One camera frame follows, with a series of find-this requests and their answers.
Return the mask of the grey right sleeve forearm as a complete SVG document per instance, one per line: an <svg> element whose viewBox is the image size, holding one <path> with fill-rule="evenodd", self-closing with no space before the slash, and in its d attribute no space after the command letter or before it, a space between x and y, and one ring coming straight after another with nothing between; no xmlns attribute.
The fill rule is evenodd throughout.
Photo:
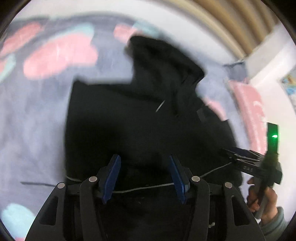
<svg viewBox="0 0 296 241"><path fill-rule="evenodd" d="M259 227L267 241L277 241L289 224L285 220L283 208L277 207L277 210L277 215L269 223L259 223Z"/></svg>

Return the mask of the person's right hand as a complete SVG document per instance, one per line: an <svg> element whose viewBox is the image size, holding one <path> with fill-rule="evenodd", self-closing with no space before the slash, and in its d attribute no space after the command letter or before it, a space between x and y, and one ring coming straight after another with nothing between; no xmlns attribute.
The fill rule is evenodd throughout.
<svg viewBox="0 0 296 241"><path fill-rule="evenodd" d="M250 187L248 189L248 196L247 196L247 206L252 213L259 212L261 205L263 204L262 215L260 217L260 224L266 225L274 220L274 218L278 214L278 209L276 207L276 203L278 200L278 196L276 192L267 187L264 190L263 199L259 202L255 185L254 178L250 178L247 182Z"/></svg>

